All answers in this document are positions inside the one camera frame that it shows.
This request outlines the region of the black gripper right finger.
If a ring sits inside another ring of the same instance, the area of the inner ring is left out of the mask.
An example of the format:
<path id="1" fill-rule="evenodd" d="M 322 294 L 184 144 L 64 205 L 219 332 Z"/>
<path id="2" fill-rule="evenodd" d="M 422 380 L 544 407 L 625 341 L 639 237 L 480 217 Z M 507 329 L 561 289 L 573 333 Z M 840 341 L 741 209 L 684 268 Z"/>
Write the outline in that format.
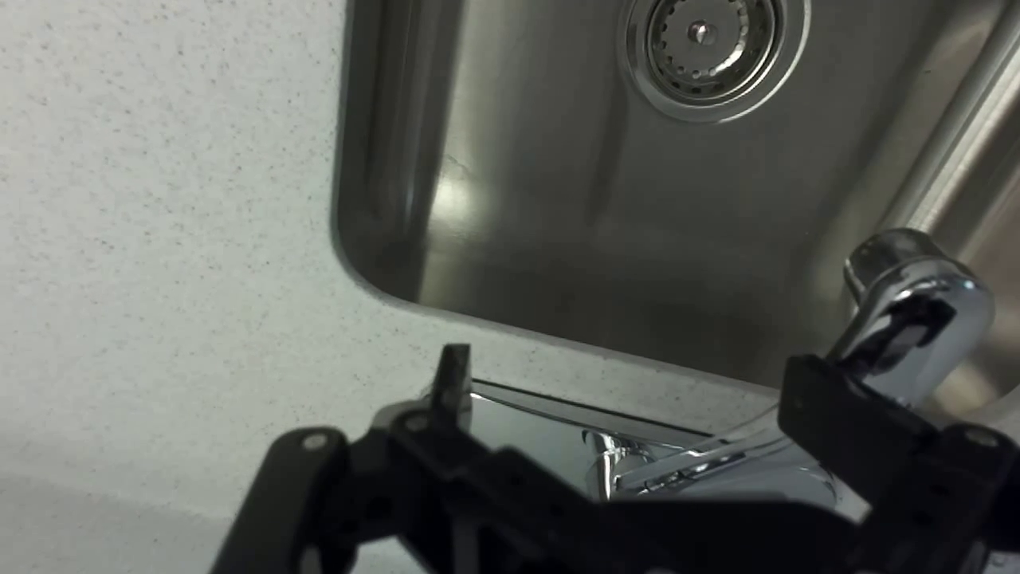
<path id="1" fill-rule="evenodd" d="M 870 504 L 932 490 L 938 426 L 816 354 L 789 359 L 779 426 Z"/>

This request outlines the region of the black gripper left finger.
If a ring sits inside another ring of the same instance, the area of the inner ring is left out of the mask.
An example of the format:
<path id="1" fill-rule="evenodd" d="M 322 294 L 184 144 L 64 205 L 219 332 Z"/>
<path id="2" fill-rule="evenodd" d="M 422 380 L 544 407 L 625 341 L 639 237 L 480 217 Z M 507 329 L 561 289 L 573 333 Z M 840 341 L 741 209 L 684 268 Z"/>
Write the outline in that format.
<path id="1" fill-rule="evenodd" d="M 468 343 L 448 343 L 440 349 L 429 404 L 458 426 L 472 421 L 472 347 Z"/>

